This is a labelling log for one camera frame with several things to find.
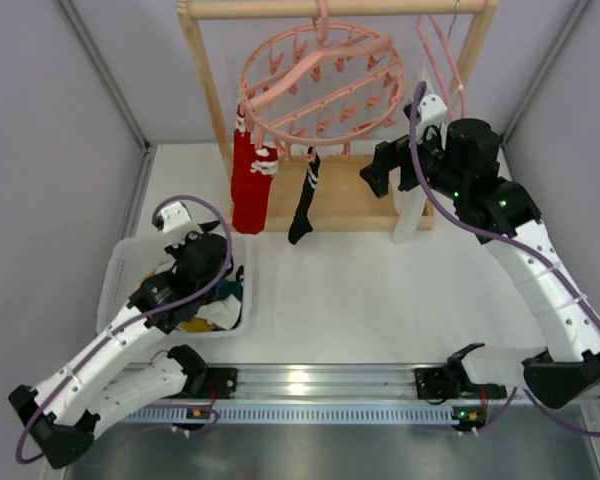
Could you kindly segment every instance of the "gray floor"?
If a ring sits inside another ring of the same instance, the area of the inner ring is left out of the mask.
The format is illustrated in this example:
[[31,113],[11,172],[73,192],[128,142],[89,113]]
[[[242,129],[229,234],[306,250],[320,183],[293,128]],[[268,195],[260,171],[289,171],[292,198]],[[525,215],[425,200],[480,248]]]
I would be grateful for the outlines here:
[[[579,411],[563,414],[580,424]],[[186,440],[170,431],[139,436],[144,428],[107,432],[67,480],[300,480],[600,478],[589,441],[549,423],[530,407],[512,408],[478,438],[449,430],[387,426],[226,426]]]

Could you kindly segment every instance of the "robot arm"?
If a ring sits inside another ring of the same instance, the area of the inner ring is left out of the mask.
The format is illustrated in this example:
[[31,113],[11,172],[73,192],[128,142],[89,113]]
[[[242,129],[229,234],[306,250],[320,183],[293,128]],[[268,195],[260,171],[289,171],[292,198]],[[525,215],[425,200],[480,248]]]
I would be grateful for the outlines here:
[[187,345],[111,382],[147,347],[215,301],[216,287],[170,308],[208,285],[225,265],[224,275],[231,272],[227,239],[210,233],[215,226],[192,223],[179,202],[163,208],[159,228],[174,239],[165,247],[173,264],[146,278],[112,323],[67,365],[34,387],[21,385],[11,393],[10,403],[22,422],[31,424],[29,433],[53,468],[75,461],[105,430],[137,409],[163,397],[197,393],[207,366]]
[[[429,392],[444,392],[443,397],[435,398],[466,396],[486,384],[520,387],[546,406],[561,408],[600,383],[600,331],[583,313],[579,305],[582,295],[574,299],[555,275],[557,272],[575,285],[528,192],[498,176],[499,136],[486,122],[461,119],[448,126],[443,138],[446,108],[441,112],[441,106],[442,100],[430,94],[416,112],[415,140],[422,171],[433,190],[453,200],[461,222],[474,230],[486,230],[491,237],[515,238],[549,259],[551,265],[546,266],[510,243],[477,236],[511,277],[538,322],[546,346],[497,349],[472,344],[449,357],[444,375],[424,375],[418,385],[435,383],[426,385]],[[405,108],[407,116],[411,108]],[[420,185],[409,140],[405,135],[378,144],[373,162],[360,172],[377,197],[387,194],[389,171],[394,168],[400,168],[399,190]]]

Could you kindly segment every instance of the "wooden frame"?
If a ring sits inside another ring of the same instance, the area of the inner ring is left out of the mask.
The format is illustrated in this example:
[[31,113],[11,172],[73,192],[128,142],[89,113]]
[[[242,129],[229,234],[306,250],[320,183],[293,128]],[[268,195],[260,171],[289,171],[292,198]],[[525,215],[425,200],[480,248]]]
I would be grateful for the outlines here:
[[[482,45],[495,15],[498,0],[329,0],[329,15],[420,15],[470,14],[473,16],[458,58],[458,70],[467,84]],[[199,20],[239,18],[310,18],[319,16],[315,0],[177,0],[178,16],[193,62],[205,92],[211,124],[218,147],[231,176],[233,154],[218,92],[209,64]],[[455,90],[452,82],[449,91]],[[393,230],[398,222],[390,196],[378,200],[359,178],[360,168],[371,161],[372,155],[356,155],[349,159],[323,156],[320,169],[320,188],[311,206],[311,223],[317,231]],[[306,171],[302,159],[280,162],[269,197],[267,231],[287,231],[295,213]],[[433,227],[433,207],[427,202],[418,230]]]

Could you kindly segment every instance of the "table surface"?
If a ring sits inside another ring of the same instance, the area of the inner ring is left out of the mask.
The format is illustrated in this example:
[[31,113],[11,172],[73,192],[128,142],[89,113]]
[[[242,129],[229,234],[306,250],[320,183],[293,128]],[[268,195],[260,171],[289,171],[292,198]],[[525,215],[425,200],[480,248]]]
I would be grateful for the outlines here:
[[[137,234],[152,230],[154,206],[170,195],[196,195],[227,211],[228,188],[215,144],[158,146]],[[198,206],[190,212],[200,222],[212,218]],[[250,241],[249,323],[235,337],[192,336],[207,362],[431,363],[474,342],[545,345],[500,265],[439,215],[432,231],[401,245],[389,232],[312,233],[296,246],[284,233]],[[166,339],[139,361],[172,344]]]

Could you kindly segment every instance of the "plastic bin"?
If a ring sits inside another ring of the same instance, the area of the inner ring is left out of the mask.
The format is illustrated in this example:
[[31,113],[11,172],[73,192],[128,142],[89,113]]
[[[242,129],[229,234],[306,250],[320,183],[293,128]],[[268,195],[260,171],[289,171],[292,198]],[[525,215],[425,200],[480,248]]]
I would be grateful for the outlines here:
[[[177,338],[223,338],[239,335],[249,325],[251,310],[253,268],[251,265],[252,248],[248,238],[238,233],[231,235],[233,241],[234,269],[230,279],[235,279],[235,273],[240,265],[244,266],[244,291],[242,294],[242,319],[232,330],[215,332],[186,333],[173,331],[169,337]],[[162,233],[125,238],[118,242],[113,249],[111,260],[104,277],[100,303],[98,304],[98,320],[96,331],[100,333],[115,318],[129,296],[138,288],[147,275],[160,264],[173,260],[167,255],[164,247],[167,243]]]

